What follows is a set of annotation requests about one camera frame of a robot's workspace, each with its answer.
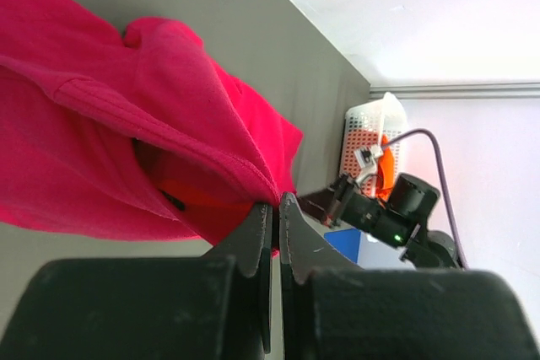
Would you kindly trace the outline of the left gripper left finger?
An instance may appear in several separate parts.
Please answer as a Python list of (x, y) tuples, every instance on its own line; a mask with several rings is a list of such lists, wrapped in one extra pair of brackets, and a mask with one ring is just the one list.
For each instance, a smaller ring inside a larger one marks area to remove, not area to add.
[(30, 280), (4, 359), (262, 359), (271, 347), (273, 210), (199, 257), (66, 259)]

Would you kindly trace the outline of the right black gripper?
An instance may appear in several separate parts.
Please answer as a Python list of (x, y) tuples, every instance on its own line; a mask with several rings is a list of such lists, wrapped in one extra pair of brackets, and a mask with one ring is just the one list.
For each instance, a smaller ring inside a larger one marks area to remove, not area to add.
[(341, 175), (332, 187), (299, 196), (300, 209), (314, 219), (328, 219), (330, 228), (346, 223), (393, 248), (406, 245), (412, 233), (408, 220), (382, 201), (359, 194), (350, 175)]

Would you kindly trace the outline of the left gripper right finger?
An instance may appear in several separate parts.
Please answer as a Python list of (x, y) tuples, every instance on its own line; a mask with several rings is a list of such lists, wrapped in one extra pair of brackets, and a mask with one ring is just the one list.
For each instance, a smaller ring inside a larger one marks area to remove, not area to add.
[(510, 286), (486, 271), (355, 265), (279, 206), (283, 355), (287, 359), (536, 359)]

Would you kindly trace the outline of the pink red t-shirt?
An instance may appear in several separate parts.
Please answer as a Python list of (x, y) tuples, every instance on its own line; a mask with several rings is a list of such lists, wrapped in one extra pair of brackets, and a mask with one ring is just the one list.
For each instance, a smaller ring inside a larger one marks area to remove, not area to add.
[(217, 244), (294, 191), (300, 129), (180, 21), (124, 32), (73, 0), (1, 0), (1, 219)]

